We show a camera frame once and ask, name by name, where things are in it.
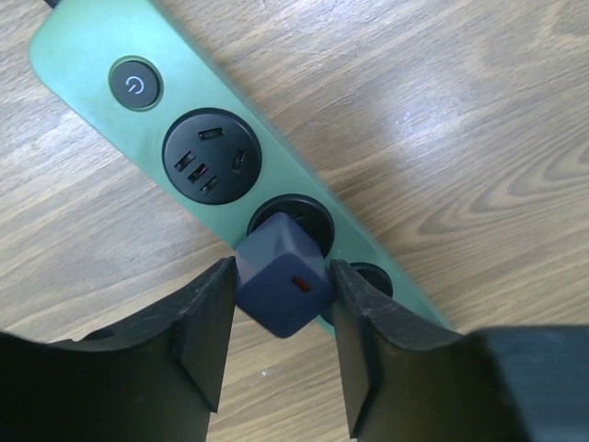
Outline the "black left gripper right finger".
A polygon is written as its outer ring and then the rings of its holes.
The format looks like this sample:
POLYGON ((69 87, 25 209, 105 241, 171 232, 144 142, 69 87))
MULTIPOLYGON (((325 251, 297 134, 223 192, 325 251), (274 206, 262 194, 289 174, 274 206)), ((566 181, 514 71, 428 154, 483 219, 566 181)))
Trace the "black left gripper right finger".
POLYGON ((357 441, 584 441, 588 329, 438 326, 330 265, 345 411, 357 441))

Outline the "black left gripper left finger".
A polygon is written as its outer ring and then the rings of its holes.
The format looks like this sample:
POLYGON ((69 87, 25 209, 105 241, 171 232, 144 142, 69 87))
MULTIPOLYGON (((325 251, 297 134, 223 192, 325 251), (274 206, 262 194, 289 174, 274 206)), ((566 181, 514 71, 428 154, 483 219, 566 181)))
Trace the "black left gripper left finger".
POLYGON ((219 408, 236 265, 81 340, 1 336, 5 441, 203 441, 219 408))

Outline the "dark grey small adapter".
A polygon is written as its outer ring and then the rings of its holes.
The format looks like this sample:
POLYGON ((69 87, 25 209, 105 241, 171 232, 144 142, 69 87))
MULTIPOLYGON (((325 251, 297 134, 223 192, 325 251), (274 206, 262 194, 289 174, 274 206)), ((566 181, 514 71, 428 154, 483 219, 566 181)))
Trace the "dark grey small adapter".
POLYGON ((237 307, 276 337, 294 335, 335 301, 318 244, 285 213, 249 234, 235 258, 237 307))

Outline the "dark green power strip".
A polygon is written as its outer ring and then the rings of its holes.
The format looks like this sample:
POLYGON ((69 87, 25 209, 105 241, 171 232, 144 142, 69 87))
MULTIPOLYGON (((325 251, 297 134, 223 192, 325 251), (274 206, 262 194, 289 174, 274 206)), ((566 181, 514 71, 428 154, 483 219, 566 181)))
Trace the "dark green power strip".
POLYGON ((330 216, 321 246, 392 280, 394 298, 447 320, 281 133, 157 1, 61 1, 34 34, 38 78, 214 234, 235 247, 255 212, 303 195, 330 216))

